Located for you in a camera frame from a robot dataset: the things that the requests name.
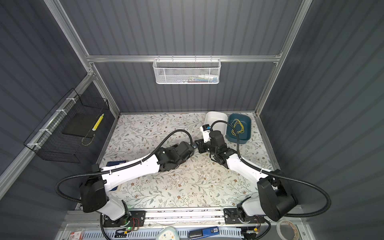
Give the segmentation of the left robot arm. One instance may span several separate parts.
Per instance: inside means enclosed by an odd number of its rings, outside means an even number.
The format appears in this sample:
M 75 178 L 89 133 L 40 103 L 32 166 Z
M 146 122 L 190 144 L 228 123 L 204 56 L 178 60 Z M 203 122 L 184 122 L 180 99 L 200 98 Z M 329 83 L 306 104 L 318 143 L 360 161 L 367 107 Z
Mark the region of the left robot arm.
M 187 134 L 190 141 L 163 148 L 163 144 L 176 133 Z M 135 178 L 175 170 L 192 157 L 194 151 L 191 134 L 186 130 L 174 130 L 145 157 L 111 167 L 100 168 L 97 164 L 93 165 L 89 173 L 75 174 L 59 180 L 55 192 L 63 199 L 82 204 L 85 213 L 98 212 L 113 221 L 128 218 L 128 207 L 123 201 L 110 196 L 110 191 Z M 84 177 L 87 179 L 80 187 L 80 199 L 70 197 L 60 190 L 62 183 Z

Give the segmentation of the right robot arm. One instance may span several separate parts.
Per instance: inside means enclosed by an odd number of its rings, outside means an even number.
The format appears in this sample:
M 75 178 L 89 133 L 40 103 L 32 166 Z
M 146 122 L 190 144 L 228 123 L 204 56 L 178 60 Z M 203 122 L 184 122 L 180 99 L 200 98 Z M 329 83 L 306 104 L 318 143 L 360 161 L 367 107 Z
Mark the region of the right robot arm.
M 236 140 L 236 149 L 231 149 L 227 146 L 223 134 L 213 130 L 211 125 L 202 125 L 200 130 L 203 138 L 196 141 L 200 153 L 209 153 L 213 162 L 257 185 L 256 198 L 248 197 L 237 204 L 237 216 L 241 222 L 248 222 L 254 216 L 266 216 L 275 222 L 282 217 L 310 218 L 330 209 L 331 197 L 322 188 L 307 181 L 287 177 L 280 170 L 270 171 L 252 164 L 241 155 L 239 139 Z M 325 205 L 310 213 L 292 214 L 290 211 L 298 205 L 299 201 L 290 185 L 291 182 L 305 185 L 321 193 L 326 199 Z

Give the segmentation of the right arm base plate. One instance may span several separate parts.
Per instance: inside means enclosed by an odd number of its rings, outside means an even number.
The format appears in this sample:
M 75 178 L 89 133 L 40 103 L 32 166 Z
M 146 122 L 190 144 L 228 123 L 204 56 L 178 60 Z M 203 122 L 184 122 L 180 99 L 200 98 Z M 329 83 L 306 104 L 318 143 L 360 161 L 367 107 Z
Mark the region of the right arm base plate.
M 265 220 L 256 216 L 248 216 L 244 210 L 239 208 L 225 208 L 223 209 L 225 223 L 227 225 L 233 224 L 263 224 Z

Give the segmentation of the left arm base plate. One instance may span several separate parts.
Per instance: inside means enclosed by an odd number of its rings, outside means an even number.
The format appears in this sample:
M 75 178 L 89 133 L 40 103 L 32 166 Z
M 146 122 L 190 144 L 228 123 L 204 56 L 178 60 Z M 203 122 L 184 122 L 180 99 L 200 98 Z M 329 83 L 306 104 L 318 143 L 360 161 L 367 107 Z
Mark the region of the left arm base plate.
M 136 228 L 143 227 L 146 218 L 145 211 L 130 211 L 117 220 L 111 220 L 107 216 L 103 216 L 103 227 L 104 228 Z

